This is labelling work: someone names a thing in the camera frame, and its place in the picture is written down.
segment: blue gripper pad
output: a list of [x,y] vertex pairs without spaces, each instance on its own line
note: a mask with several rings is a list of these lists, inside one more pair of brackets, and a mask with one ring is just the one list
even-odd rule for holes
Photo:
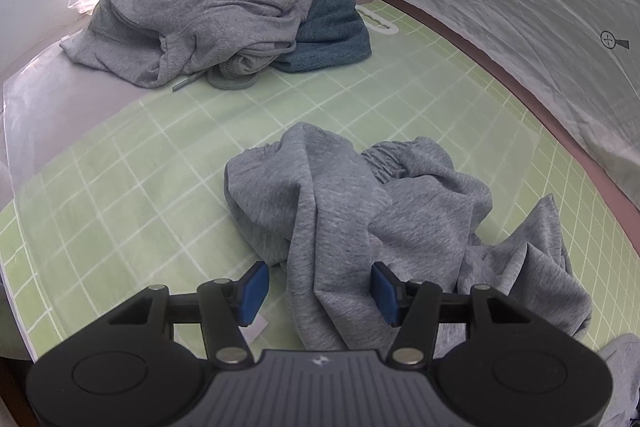
[[400,325],[400,308],[396,288],[375,264],[371,267],[369,290],[385,322],[397,328]]
[[269,268],[266,263],[256,263],[238,283],[244,286],[238,305],[238,325],[245,327],[254,321],[269,292]]

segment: crosshair symbol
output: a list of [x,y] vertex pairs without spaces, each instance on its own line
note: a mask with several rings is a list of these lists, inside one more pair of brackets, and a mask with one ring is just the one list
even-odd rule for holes
[[613,33],[606,30],[600,34],[600,41],[604,44],[604,47],[610,50],[616,47],[616,38],[613,36]]

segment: green cutting mat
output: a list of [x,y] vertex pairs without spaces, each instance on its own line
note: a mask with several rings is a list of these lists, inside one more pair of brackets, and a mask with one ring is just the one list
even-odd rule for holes
[[[360,65],[269,70],[241,92],[203,82],[175,94],[157,90],[23,188],[0,212],[0,257],[34,357],[149,283],[178,293],[213,277],[238,277],[256,257],[226,211],[223,166],[296,121],[340,132],[359,150],[383,139],[437,139],[457,168],[492,189],[485,240],[506,237],[553,192],[576,275],[594,298],[586,344],[637,332],[638,258],[584,170],[452,44],[380,1],[369,8],[399,32],[372,32],[374,56]],[[300,347],[284,280],[274,275],[261,310],[269,325],[255,351]],[[202,354],[197,327],[179,328],[178,339]]]

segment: pink border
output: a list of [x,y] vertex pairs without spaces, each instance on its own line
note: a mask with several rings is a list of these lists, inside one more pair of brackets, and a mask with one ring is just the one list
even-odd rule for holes
[[403,0],[383,0],[402,10],[407,15],[413,17],[425,26],[428,26],[436,33],[443,36],[447,41],[455,45],[460,51],[472,58],[477,64],[491,73],[499,80],[514,96],[516,96],[532,113],[537,117],[542,125],[556,137],[562,146],[582,165],[589,175],[591,181],[596,186],[602,198],[604,199],[611,212],[620,223],[625,231],[629,241],[636,249],[636,253],[640,251],[640,210],[625,196],[624,192],[607,176],[606,172],[600,167],[587,152],[580,147],[578,142],[562,127],[560,122],[554,117],[549,110],[533,94],[519,83],[513,76],[495,62],[484,51],[480,50],[471,42],[445,26],[442,22],[423,12],[419,8]]

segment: gray fabric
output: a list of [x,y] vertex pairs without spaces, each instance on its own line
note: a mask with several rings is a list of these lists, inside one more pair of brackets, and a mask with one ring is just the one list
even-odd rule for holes
[[598,354],[607,362],[613,375],[613,396],[600,427],[628,427],[631,419],[638,417],[640,339],[631,333],[621,335]]
[[311,1],[100,0],[88,28],[60,46],[72,61],[142,87],[221,63],[235,78],[295,49]]
[[369,31],[356,0],[313,0],[296,35],[296,49],[273,67],[286,73],[354,64],[371,56]]
[[[395,330],[369,295],[375,261],[446,292],[489,283],[569,335],[586,333],[591,298],[572,275],[552,196],[500,245],[482,245],[474,230],[492,208],[489,188],[431,139],[357,154],[299,123],[233,158],[225,196],[257,253],[286,265],[289,313],[308,349],[388,349]],[[441,326],[436,356],[464,338],[460,325]]]
[[234,90],[246,89],[253,86],[257,81],[255,74],[239,75],[234,78],[227,78],[222,75],[219,67],[209,68],[207,70],[207,82],[216,89]]

